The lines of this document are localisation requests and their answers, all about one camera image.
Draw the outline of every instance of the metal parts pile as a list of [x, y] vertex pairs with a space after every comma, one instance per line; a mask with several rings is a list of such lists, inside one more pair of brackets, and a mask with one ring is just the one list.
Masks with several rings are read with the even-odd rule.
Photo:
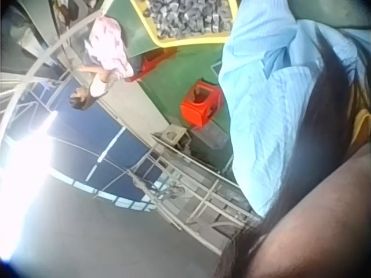
[[148, 0], [143, 16], [156, 24], [158, 39], [182, 39], [232, 29], [228, 0]]

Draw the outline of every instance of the yellow border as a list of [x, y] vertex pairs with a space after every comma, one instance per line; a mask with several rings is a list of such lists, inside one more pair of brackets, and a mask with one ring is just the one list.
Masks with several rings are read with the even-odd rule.
[[[232, 13], [232, 20], [234, 21], [237, 17], [237, 2], [236, 0], [228, 0], [231, 13]], [[157, 38], [157, 30], [154, 22], [152, 19], [147, 19], [143, 16], [144, 10], [147, 8], [148, 3], [147, 1], [139, 1], [139, 0], [130, 0], [132, 3], [135, 11], [137, 12], [140, 21], [143, 23], [144, 27], [146, 28], [149, 36], [151, 37], [152, 41], [158, 45], [159, 47], [166, 48], [166, 47], [174, 47], [174, 46], [181, 46], [181, 45], [198, 45], [203, 43], [224, 43], [230, 36], [230, 32], [221, 32], [221, 33], [210, 33], [204, 34], [197, 37], [186, 38], [186, 39], [175, 39], [175, 38], [166, 38], [159, 40]]]

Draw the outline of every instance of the pink clothing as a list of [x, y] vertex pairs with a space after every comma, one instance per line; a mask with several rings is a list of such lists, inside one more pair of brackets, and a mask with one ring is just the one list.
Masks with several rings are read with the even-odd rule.
[[105, 70], [115, 70], [118, 79], [134, 75], [121, 39], [121, 27], [116, 20], [101, 16], [94, 22], [85, 49]]

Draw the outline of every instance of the green surface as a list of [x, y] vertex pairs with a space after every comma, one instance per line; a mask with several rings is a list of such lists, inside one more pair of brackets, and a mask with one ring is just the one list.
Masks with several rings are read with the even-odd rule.
[[[298, 19], [311, 19], [334, 27], [368, 27], [370, 16], [351, 0], [289, 0], [290, 8]], [[128, 55], [135, 56], [156, 48], [129, 0], [116, 0], [108, 16], [117, 19], [128, 37]], [[222, 45], [183, 46], [179, 52], [162, 62], [141, 82], [141, 86], [156, 107], [171, 123], [187, 126], [180, 115], [179, 105], [189, 88], [202, 78], [217, 83], [210, 66], [221, 57]], [[213, 120], [226, 132], [229, 116], [225, 106]], [[192, 149], [197, 155], [218, 169], [223, 168], [232, 154], [231, 144], [222, 150], [212, 150], [196, 137]]]
[[[178, 48], [178, 52], [147, 74], [140, 85], [151, 101], [170, 122], [189, 127], [180, 113], [180, 103], [198, 79], [217, 84], [217, 76], [210, 66], [221, 58], [222, 45], [194, 45]], [[230, 119], [225, 105], [213, 118], [229, 134]], [[223, 149], [210, 149], [196, 136], [192, 136], [191, 149], [197, 158], [222, 169], [232, 155], [230, 141]]]

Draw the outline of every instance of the person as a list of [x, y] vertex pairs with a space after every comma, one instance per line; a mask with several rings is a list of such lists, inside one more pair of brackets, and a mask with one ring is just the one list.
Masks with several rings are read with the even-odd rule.
[[234, 174], [262, 220], [215, 278], [370, 277], [370, 35], [242, 0], [219, 81]]
[[123, 32], [116, 20], [101, 16], [93, 25], [85, 41], [88, 63], [77, 70], [94, 75], [89, 87], [81, 86], [70, 95], [74, 109], [87, 110], [97, 99], [108, 93], [118, 80], [137, 74], [141, 70], [141, 56], [127, 58]]

